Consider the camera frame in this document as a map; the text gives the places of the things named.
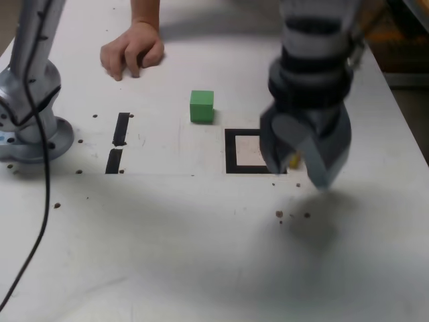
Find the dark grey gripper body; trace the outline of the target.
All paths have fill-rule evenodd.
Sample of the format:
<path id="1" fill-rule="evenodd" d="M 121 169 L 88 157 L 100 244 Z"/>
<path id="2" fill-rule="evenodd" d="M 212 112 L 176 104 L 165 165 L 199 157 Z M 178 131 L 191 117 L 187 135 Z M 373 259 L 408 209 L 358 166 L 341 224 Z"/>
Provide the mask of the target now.
<path id="1" fill-rule="evenodd" d="M 316 134 L 329 134 L 339 122 L 341 109 L 344 105 L 336 104 L 328 107 L 299 107 L 284 102 L 273 102 L 261 115 L 261 123 L 271 121 L 276 115 L 286 114 L 312 129 Z"/>

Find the person's right hand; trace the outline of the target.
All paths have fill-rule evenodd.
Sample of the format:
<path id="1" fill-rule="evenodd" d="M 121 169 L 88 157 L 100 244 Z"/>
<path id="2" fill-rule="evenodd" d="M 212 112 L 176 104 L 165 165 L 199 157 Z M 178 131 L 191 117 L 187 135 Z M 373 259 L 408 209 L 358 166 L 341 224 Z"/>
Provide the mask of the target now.
<path id="1" fill-rule="evenodd" d="M 142 21 L 133 22 L 100 51 L 102 67 L 116 81 L 122 80 L 125 69 L 133 78 L 139 78 L 142 68 L 157 66 L 163 58 L 164 43 L 158 30 Z"/>

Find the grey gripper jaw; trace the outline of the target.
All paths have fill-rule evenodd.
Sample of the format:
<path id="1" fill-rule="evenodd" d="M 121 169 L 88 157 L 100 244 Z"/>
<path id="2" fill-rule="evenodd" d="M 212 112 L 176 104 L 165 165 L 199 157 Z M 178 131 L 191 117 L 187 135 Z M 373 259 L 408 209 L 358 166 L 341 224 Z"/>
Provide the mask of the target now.
<path id="1" fill-rule="evenodd" d="M 272 121 L 274 134 L 301 154 L 308 178 L 319 190 L 332 185 L 349 156 L 351 122 L 345 104 L 342 104 L 339 122 L 329 134 L 316 134 L 286 114 L 276 115 Z"/>

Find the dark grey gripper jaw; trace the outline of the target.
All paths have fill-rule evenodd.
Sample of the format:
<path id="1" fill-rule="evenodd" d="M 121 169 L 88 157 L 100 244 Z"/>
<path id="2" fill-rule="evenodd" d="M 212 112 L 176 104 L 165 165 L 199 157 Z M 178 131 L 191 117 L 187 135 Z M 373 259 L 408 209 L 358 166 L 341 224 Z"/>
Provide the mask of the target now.
<path id="1" fill-rule="evenodd" d="M 272 129 L 275 113 L 260 117 L 260 151 L 267 169 L 272 174 L 285 174 L 296 167 L 296 152 L 281 141 Z"/>

